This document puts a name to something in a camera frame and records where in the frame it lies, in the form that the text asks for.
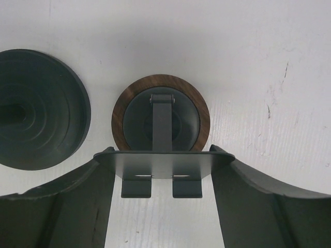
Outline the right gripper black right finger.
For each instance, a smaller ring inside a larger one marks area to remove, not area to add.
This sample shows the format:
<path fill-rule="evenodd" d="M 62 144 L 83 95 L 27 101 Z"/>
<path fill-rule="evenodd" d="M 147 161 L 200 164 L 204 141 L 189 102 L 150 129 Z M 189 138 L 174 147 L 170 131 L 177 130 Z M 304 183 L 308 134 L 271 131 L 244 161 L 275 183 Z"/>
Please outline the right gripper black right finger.
<path fill-rule="evenodd" d="M 212 172 L 225 247 L 330 247 L 330 195 L 234 160 Z"/>

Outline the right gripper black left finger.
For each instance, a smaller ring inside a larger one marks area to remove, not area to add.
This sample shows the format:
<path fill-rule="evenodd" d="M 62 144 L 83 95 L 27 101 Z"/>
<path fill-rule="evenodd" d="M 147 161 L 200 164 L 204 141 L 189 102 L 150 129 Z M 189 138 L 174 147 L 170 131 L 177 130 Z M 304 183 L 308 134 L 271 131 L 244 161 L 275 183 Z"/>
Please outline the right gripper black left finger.
<path fill-rule="evenodd" d="M 1 196 L 1 247 L 104 247 L 115 174 L 86 164 L 23 194 Z"/>

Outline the black phone stand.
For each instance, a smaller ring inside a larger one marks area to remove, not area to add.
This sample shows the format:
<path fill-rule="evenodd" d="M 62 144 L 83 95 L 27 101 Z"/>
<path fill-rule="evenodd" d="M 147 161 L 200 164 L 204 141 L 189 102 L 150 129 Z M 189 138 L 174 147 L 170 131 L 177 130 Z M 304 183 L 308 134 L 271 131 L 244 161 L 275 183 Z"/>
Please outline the black phone stand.
<path fill-rule="evenodd" d="M 1 52 L 1 164 L 36 171 L 73 155 L 91 122 L 87 91 L 64 62 L 43 52 Z"/>

